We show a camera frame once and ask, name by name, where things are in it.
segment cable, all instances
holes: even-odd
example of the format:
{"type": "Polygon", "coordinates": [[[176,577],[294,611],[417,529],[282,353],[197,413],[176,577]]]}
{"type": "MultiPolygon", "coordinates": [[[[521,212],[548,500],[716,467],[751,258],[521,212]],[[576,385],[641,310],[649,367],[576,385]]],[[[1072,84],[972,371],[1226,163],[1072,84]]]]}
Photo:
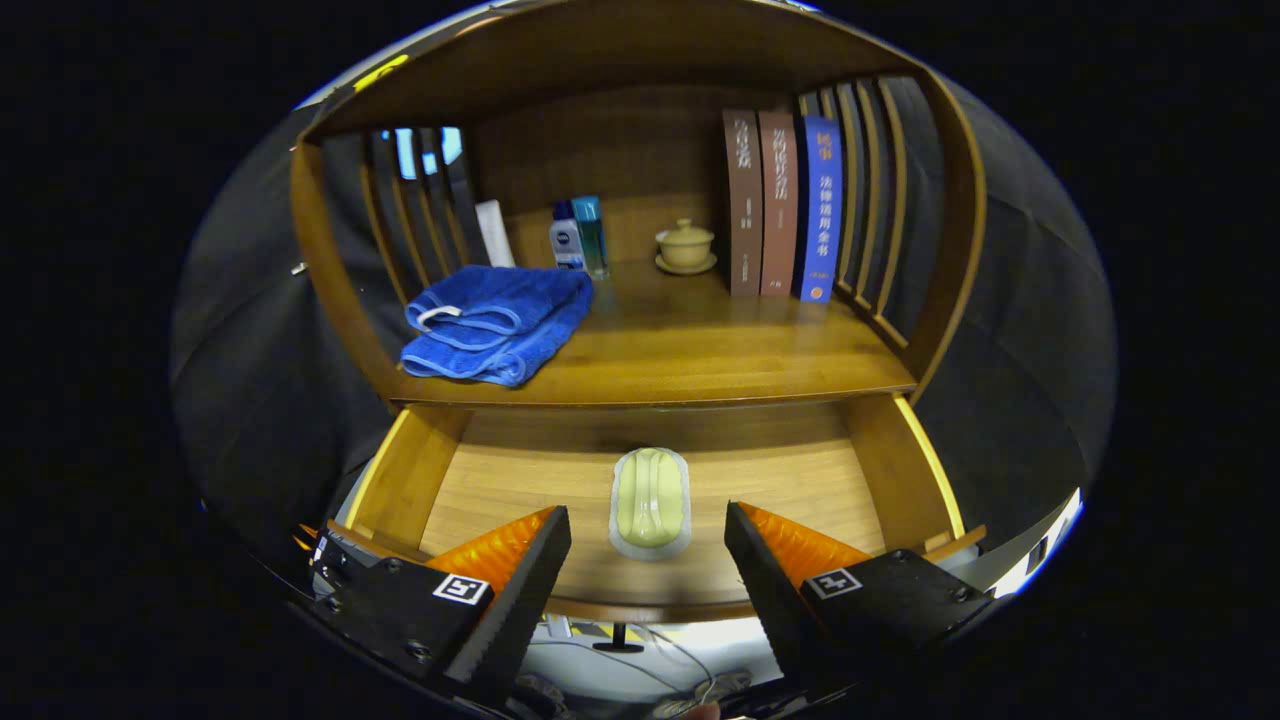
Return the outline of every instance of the cable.
{"type": "Polygon", "coordinates": [[[682,644],[680,644],[676,641],[668,638],[667,635],[659,633],[658,630],[654,630],[649,625],[640,625],[640,626],[644,628],[645,630],[649,630],[650,635],[662,638],[662,639],[667,641],[668,643],[671,643],[672,647],[675,647],[680,652],[684,652],[685,655],[689,656],[690,660],[692,660],[694,662],[696,662],[698,666],[703,669],[703,673],[707,673],[707,682],[709,684],[707,685],[707,692],[703,693],[703,700],[698,701],[699,705],[707,705],[707,696],[712,694],[712,688],[716,687],[716,676],[712,675],[712,671],[708,670],[705,665],[703,665],[701,660],[698,660],[696,657],[694,657],[694,653],[691,653],[687,650],[685,650],[685,647],[682,644]]]}
{"type": "Polygon", "coordinates": [[[572,646],[572,647],[580,647],[580,648],[582,648],[582,650],[590,650],[591,652],[594,652],[594,653],[596,653],[596,655],[602,655],[602,656],[604,656],[604,657],[608,657],[609,660],[612,660],[612,661],[614,661],[614,662],[621,662],[621,664],[626,665],[627,667],[632,667],[632,669],[635,669],[635,670],[639,670],[639,671],[644,673],[645,675],[649,675],[649,676],[650,676],[650,678],[653,678],[654,680],[658,680],[659,683],[662,683],[662,684],[667,685],[668,688],[671,688],[671,689],[676,691],[677,693],[682,693],[682,692],[685,692],[685,691],[682,691],[682,689],[677,688],[676,685],[672,685],[672,684],[671,684],[671,683],[668,683],[667,680],[663,680],[663,679],[662,679],[662,678],[659,678],[658,675],[654,675],[654,674],[653,674],[653,673],[650,673],[649,670],[645,670],[644,667],[641,667],[641,666],[639,666],[639,665],[634,665],[634,664],[631,664],[631,662],[627,662],[626,660],[622,660],[622,659],[618,659],[618,657],[613,657],[612,655],[609,655],[609,653],[607,653],[607,652],[603,652],[603,651],[599,651],[599,650],[595,650],[594,647],[588,647],[588,646],[585,646],[585,644],[577,644],[577,643],[575,643],[575,642],[570,642],[570,641],[538,641],[538,642],[531,642],[531,643],[529,643],[529,647],[534,647],[534,646],[538,646],[538,644],[567,644],[567,646],[572,646]]]}

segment brown book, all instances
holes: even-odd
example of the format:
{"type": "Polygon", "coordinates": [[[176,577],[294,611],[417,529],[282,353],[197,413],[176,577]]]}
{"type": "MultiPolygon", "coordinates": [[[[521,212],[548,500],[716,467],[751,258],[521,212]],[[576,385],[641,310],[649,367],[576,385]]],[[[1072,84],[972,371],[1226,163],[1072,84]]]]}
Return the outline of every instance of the brown book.
{"type": "Polygon", "coordinates": [[[760,295],[791,295],[800,196],[795,118],[791,113],[764,111],[759,117],[764,172],[760,295]]]}
{"type": "Polygon", "coordinates": [[[724,110],[728,161],[730,252],[721,260],[730,295],[760,295],[760,246],[764,223],[760,196],[760,135],[754,110],[724,110]]]}

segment bottle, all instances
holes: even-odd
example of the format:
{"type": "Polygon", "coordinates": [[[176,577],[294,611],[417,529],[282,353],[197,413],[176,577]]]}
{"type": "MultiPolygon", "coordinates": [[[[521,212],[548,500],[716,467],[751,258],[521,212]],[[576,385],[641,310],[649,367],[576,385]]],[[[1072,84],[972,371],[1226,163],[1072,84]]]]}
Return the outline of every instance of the bottle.
{"type": "Polygon", "coordinates": [[[573,208],[567,200],[561,200],[552,208],[552,254],[556,266],[567,270],[586,270],[582,256],[582,238],[573,219],[573,208]]]}
{"type": "Polygon", "coordinates": [[[502,224],[502,208],[497,200],[476,202],[476,222],[480,224],[480,237],[484,238],[489,264],[494,268],[515,268],[511,256],[511,242],[507,240],[507,227],[502,224]]]}
{"type": "Polygon", "coordinates": [[[584,195],[573,199],[573,219],[582,240],[586,272],[595,279],[609,277],[609,261],[604,252],[604,225],[600,223],[600,199],[584,195]]]}

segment tea saucer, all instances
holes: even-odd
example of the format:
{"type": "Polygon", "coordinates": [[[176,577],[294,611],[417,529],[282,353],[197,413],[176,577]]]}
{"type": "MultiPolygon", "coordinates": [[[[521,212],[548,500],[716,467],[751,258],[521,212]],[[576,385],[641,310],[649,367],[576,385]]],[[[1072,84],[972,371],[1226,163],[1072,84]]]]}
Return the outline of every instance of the tea saucer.
{"type": "Polygon", "coordinates": [[[707,259],[692,268],[676,268],[673,265],[668,265],[667,261],[662,259],[662,255],[654,255],[653,261],[663,270],[676,275],[696,275],[698,273],[705,273],[716,266],[716,254],[708,252],[707,259]]]}

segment yellow ceramic cup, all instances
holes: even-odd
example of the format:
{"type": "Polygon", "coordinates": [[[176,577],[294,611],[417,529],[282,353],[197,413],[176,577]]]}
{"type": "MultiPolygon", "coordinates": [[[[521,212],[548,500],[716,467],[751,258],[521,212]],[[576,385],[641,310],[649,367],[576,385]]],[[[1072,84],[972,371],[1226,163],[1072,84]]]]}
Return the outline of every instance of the yellow ceramic cup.
{"type": "Polygon", "coordinates": [[[695,268],[707,261],[712,251],[712,238],[716,236],[703,228],[695,228],[690,218],[676,220],[676,229],[658,233],[658,247],[662,259],[672,268],[695,268]]]}

